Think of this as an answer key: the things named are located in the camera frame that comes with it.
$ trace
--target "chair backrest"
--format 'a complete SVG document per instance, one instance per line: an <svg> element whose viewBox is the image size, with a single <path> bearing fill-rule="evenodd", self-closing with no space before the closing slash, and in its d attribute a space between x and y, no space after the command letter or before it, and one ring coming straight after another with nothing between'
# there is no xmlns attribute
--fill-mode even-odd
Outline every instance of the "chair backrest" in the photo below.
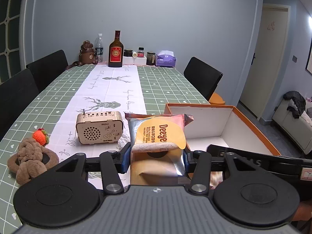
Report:
<svg viewBox="0 0 312 234"><path fill-rule="evenodd" d="M184 70L184 76L209 101L223 74L192 57Z"/></svg>
<svg viewBox="0 0 312 234"><path fill-rule="evenodd" d="M0 140L38 94L35 80L28 68L0 85Z"/></svg>
<svg viewBox="0 0 312 234"><path fill-rule="evenodd" d="M46 57L29 63L29 68L39 92L42 92L50 83L65 71L68 62L63 50L58 50Z"/></svg>

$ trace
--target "brown plush bow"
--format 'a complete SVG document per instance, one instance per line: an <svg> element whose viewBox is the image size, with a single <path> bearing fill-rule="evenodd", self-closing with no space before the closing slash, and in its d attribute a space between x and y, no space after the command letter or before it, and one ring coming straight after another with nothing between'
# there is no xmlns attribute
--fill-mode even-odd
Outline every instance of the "brown plush bow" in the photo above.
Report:
<svg viewBox="0 0 312 234"><path fill-rule="evenodd" d="M16 173L16 182L23 185L59 163L55 152L41 146L34 138L25 138L18 152L7 161L7 167Z"/></svg>

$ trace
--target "glass lattice door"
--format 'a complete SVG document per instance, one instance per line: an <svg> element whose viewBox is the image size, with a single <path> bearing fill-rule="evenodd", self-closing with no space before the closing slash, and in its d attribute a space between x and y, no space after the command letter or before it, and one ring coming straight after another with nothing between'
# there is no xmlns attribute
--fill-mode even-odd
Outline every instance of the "glass lattice door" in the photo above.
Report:
<svg viewBox="0 0 312 234"><path fill-rule="evenodd" d="M21 71L20 9L21 0L0 0L0 84Z"/></svg>

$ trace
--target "gray ribbed panel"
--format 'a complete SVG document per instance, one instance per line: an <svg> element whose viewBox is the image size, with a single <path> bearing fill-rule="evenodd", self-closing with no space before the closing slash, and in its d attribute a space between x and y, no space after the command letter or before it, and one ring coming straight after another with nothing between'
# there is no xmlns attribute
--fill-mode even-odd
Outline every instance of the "gray ribbed panel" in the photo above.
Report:
<svg viewBox="0 0 312 234"><path fill-rule="evenodd" d="M250 230L222 218L210 201L183 187L131 186L123 195L109 196L87 220L74 226L44 230L24 225L18 234L294 234L290 225L273 230Z"/></svg>

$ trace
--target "door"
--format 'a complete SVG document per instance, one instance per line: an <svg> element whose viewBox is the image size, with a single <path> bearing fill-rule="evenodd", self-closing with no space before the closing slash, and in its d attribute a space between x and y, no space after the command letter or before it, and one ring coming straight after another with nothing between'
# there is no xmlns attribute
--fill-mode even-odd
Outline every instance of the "door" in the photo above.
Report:
<svg viewBox="0 0 312 234"><path fill-rule="evenodd" d="M266 106L280 70L287 37L288 9L262 9L255 59L240 101L259 119Z"/></svg>

